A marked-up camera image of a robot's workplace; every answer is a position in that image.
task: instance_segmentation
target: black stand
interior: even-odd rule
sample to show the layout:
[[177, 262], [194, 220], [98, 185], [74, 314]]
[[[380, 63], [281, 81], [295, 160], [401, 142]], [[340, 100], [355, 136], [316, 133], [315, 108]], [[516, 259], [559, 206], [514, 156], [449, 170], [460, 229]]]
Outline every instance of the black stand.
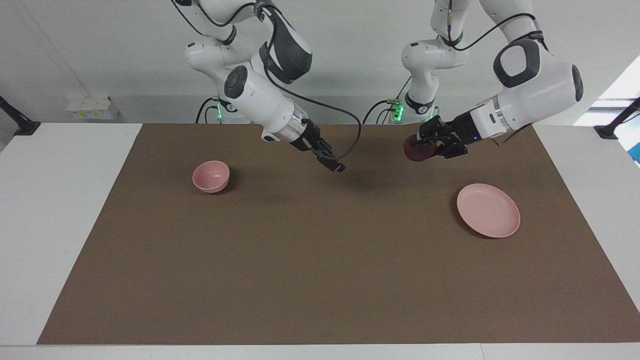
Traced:
[[38, 121], [32, 121], [31, 119], [29, 119], [27, 116], [21, 113], [18, 109], [14, 108], [13, 106], [11, 106], [11, 104], [6, 102], [4, 97], [1, 97], [1, 96], [0, 96], [0, 108], [4, 110], [4, 112], [7, 113], [7, 115], [9, 115], [9, 117], [11, 117], [11, 119], [13, 119], [13, 121], [15, 121], [16, 124], [18, 124], [18, 127], [20, 129], [18, 129], [18, 131], [15, 132], [14, 135], [16, 136], [33, 135], [33, 133], [35, 133], [38, 127], [40, 126], [40, 123]]
[[614, 134], [616, 128], [622, 125], [622, 123], [624, 123], [624, 121], [627, 120], [629, 116], [638, 111], [638, 109], [640, 109], [640, 97], [638, 97], [633, 102], [633, 104], [629, 105], [629, 107], [626, 108], [625, 111], [618, 115], [618, 117], [616, 117], [616, 120], [613, 120], [611, 124], [607, 126], [595, 126], [594, 128], [601, 138], [606, 140], [617, 140], [618, 137]]

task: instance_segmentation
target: dark red object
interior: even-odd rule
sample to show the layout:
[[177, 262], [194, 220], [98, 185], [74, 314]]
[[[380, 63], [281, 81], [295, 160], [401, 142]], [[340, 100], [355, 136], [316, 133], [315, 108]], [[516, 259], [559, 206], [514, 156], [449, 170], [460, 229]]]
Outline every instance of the dark red object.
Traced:
[[403, 143], [402, 148], [407, 159], [419, 163], [435, 155], [438, 147], [433, 143], [422, 143], [418, 146], [411, 146], [410, 142], [415, 139], [415, 135], [409, 136]]

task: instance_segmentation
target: brown surface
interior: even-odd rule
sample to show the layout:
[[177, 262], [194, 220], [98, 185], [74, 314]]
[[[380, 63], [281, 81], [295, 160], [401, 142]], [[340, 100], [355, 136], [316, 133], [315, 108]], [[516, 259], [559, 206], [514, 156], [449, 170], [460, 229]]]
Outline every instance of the brown surface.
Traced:
[[[416, 164], [416, 129], [366, 127], [332, 174], [257, 126], [145, 125], [40, 344], [640, 341], [640, 314], [530, 129]], [[354, 127], [323, 126], [336, 149]], [[221, 195], [191, 173], [232, 167]], [[454, 200], [510, 194], [522, 227], [478, 237]]]

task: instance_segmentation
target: pink plate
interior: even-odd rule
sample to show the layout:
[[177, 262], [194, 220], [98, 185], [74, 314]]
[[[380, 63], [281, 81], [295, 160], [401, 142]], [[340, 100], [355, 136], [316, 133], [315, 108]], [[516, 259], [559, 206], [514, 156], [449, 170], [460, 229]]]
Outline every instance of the pink plate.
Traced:
[[520, 211], [509, 195], [487, 184], [473, 184], [458, 194], [458, 211], [473, 230], [490, 238], [506, 238], [518, 231]]

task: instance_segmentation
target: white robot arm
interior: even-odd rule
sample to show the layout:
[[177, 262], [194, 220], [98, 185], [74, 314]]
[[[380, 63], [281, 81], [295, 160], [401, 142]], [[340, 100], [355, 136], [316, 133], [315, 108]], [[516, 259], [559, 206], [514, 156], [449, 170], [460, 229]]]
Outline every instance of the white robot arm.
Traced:
[[[300, 151], [312, 151], [331, 171], [344, 171], [307, 113], [268, 80], [273, 77], [280, 84], [291, 84], [312, 63], [311, 48], [273, 2], [183, 0], [180, 5], [190, 6], [200, 19], [200, 32], [210, 37], [187, 46], [187, 61], [213, 80], [227, 110], [237, 109], [262, 125], [264, 141], [291, 143]], [[273, 34], [262, 47], [234, 25], [251, 16], [258, 17]]]
[[[416, 41], [404, 47], [402, 64], [412, 76], [409, 91], [401, 95], [401, 103], [405, 107], [405, 120], [428, 120], [429, 110], [440, 86], [438, 78], [432, 74], [434, 70], [453, 69], [467, 62], [468, 51], [456, 51], [452, 46], [467, 44], [467, 39], [463, 36], [463, 25], [470, 3], [471, 0], [453, 2], [449, 15], [449, 0], [437, 0], [431, 16], [431, 27], [438, 37], [433, 40]], [[456, 39], [454, 42], [447, 40], [449, 19], [452, 20], [451, 38]]]
[[[464, 44], [461, 26], [455, 24], [455, 19], [464, 18], [464, 14], [459, 12], [464, 12], [469, 2], [470, 0], [436, 1], [432, 25], [440, 35], [437, 41], [442, 43], [440, 48], [443, 59], [437, 69], [441, 69], [443, 63], [451, 65], [451, 62], [444, 60], [451, 56], [450, 53], [460, 52], [456, 49]], [[493, 21], [500, 24], [500, 29], [509, 41], [493, 63], [493, 71], [504, 89], [453, 121], [443, 122], [437, 116], [423, 123], [420, 131], [409, 137], [404, 144], [405, 153], [411, 160], [422, 161], [436, 155], [445, 158], [464, 155], [468, 152], [469, 144], [518, 131], [529, 124], [561, 113], [582, 99], [582, 79], [578, 68], [558, 60], [547, 51], [542, 32], [531, 15], [531, 0], [480, 2]], [[444, 30], [442, 21], [437, 20], [442, 17], [445, 18]], [[412, 51], [409, 45], [403, 57], [415, 53], [418, 51]], [[466, 55], [462, 54], [461, 58], [466, 59]], [[414, 69], [415, 64], [422, 62], [415, 61], [413, 64], [412, 75], [419, 80], [424, 78], [425, 75], [420, 78], [420, 73]], [[419, 85], [412, 86], [405, 98], [407, 106], [415, 109], [412, 102], [422, 101], [420, 104], [428, 109], [432, 105], [431, 96], [435, 94], [437, 87], [424, 86], [424, 81], [417, 83]]]

